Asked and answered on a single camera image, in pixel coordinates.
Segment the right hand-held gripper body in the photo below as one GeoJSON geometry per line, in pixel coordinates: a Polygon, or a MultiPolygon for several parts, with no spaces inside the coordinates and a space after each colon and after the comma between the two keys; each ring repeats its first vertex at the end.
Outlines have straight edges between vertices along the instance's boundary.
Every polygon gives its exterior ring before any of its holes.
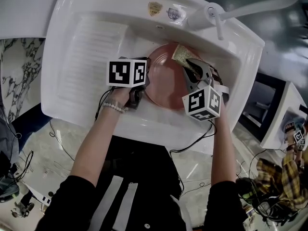
{"type": "Polygon", "coordinates": [[[198,80],[195,91],[182,97],[187,116],[206,121],[220,117],[221,94],[214,89],[214,78],[202,78],[198,80]]]}

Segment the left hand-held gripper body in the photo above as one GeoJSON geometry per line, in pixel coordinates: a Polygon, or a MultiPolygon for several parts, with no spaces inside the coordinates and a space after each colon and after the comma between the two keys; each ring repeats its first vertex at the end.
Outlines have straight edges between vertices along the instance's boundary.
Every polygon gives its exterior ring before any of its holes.
{"type": "Polygon", "coordinates": [[[111,87],[130,88],[126,107],[137,109],[143,91],[150,84],[148,77],[151,60],[148,57],[128,59],[121,57],[108,61],[106,84],[111,87]]]}

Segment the person's left hand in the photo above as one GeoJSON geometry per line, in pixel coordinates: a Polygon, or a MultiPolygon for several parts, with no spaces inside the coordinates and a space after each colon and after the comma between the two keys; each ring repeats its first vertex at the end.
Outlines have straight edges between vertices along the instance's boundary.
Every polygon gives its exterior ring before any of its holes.
{"type": "Polygon", "coordinates": [[[122,106],[125,106],[127,101],[129,100],[129,93],[131,88],[117,88],[112,91],[109,95],[109,98],[119,102],[122,106]]]}

